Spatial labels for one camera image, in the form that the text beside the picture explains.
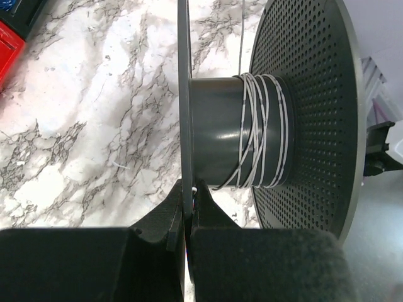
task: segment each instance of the black cylinder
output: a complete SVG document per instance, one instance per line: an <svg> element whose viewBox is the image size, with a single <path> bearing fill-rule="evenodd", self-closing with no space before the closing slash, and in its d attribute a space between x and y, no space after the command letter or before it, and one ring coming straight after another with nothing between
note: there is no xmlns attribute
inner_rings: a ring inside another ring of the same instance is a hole
<svg viewBox="0 0 403 302"><path fill-rule="evenodd" d="M280 112L278 94L275 85L265 79L269 94L269 118L265 155L264 178L262 185L269 185L275 176L280 156ZM263 85L258 80L261 91ZM286 100L290 95L284 83L281 84ZM195 159L195 176L203 179L209 186L220 186L227 181L238 166L239 137L241 130L242 98L244 92L243 81L236 77L192 79L190 82L190 102L193 120L193 154ZM290 169L293 153L293 115L292 104L287 101L289 121L289 144L287 165L279 184L283 183ZM246 114L242 133L242 149L247 147L251 132L252 118L249 98L246 99ZM263 134L263 119L258 100L259 141ZM261 159L258 163L253 186L258 185L261 175ZM240 185L247 179L253 162L253 145L242 165ZM237 177L229 183L236 185Z"/></svg>

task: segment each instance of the red container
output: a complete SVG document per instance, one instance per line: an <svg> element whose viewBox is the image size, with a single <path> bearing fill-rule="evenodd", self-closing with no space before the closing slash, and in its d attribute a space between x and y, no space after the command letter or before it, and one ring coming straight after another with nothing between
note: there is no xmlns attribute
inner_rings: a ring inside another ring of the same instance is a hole
<svg viewBox="0 0 403 302"><path fill-rule="evenodd" d="M0 88L24 46L24 40L0 21Z"/></svg>

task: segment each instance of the black bracket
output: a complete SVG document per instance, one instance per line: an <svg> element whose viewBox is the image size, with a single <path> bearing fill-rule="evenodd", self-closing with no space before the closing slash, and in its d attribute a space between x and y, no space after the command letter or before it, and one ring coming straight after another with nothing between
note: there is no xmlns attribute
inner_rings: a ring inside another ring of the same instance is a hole
<svg viewBox="0 0 403 302"><path fill-rule="evenodd" d="M386 143L389 129L395 126L387 121L366 131L366 153L364 176L376 176L386 171L403 170L403 165L387 154L389 144Z"/></svg>

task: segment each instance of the black spool holder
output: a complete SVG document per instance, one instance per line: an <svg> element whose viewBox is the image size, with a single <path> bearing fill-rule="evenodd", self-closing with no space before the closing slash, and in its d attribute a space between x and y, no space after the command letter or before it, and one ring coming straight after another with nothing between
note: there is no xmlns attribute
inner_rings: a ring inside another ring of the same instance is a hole
<svg viewBox="0 0 403 302"><path fill-rule="evenodd" d="M182 186L184 217L191 221L195 179L217 187L237 167L243 87L234 78L192 78L189 28L188 0L179 0ZM274 188L253 187L260 225L321 229L343 241L355 212L365 161L362 70L344 3L269 0L256 34L250 73L271 74L281 82L290 117L283 179ZM250 118L248 103L246 110ZM276 112L276 98L270 98L264 185L278 163ZM245 129L250 126L247 120ZM242 165L243 180L251 157L250 152Z"/></svg>

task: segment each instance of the white marble surface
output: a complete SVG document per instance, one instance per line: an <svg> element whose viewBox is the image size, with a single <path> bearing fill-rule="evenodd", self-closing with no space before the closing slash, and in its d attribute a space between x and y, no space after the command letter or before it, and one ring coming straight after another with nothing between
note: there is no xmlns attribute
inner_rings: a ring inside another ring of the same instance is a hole
<svg viewBox="0 0 403 302"><path fill-rule="evenodd" d="M265 3L246 2L242 71ZM180 177L176 5L55 2L0 95L1 228L130 225L164 199ZM195 77L237 73L241 16L241 0L190 1ZM213 197L257 226L249 191Z"/></svg>

